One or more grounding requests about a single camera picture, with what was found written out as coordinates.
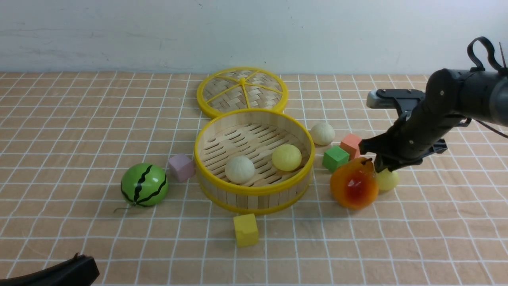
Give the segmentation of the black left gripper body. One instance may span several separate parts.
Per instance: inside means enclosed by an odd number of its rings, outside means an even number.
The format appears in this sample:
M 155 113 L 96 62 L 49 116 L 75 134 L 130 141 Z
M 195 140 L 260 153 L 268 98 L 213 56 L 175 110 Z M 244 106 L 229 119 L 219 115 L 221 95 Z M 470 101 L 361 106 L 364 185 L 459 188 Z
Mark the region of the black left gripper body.
M 74 257 L 41 271 L 2 279 L 2 286 L 91 286 L 100 272 L 93 257 L 75 253 Z

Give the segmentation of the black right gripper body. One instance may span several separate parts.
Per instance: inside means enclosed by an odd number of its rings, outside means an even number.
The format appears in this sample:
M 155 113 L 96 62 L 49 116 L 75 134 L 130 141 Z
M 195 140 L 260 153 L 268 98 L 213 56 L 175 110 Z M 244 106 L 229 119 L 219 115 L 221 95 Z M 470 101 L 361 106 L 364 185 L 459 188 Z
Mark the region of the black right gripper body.
M 446 120 L 425 109 L 421 101 L 412 110 L 397 114 L 398 119 L 383 134 L 361 140 L 360 154 L 373 153 L 375 157 L 420 165 L 425 157 L 447 149 L 442 139 L 448 132 L 443 125 Z

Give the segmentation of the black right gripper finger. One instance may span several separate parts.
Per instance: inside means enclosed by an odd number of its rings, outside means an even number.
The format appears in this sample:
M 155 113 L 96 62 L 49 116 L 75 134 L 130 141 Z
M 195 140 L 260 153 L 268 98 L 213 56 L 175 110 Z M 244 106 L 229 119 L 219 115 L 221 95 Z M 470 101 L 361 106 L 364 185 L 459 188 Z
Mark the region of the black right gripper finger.
M 412 162 L 401 162 L 388 157 L 375 157 L 374 159 L 374 169 L 376 173 L 381 173 L 384 170 L 393 172 L 411 165 L 413 165 Z

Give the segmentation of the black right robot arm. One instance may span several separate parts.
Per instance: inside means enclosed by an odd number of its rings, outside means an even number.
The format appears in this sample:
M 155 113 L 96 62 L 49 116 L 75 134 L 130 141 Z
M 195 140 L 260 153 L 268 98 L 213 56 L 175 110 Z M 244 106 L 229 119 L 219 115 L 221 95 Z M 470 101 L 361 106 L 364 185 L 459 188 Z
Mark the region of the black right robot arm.
M 443 136 L 472 120 L 508 123 L 507 76 L 488 71 L 442 69 L 418 89 L 377 89 L 369 93 L 372 109 L 396 109 L 398 119 L 383 134 L 361 140 L 361 154 L 375 154 L 374 168 L 399 170 L 420 165 L 447 150 Z

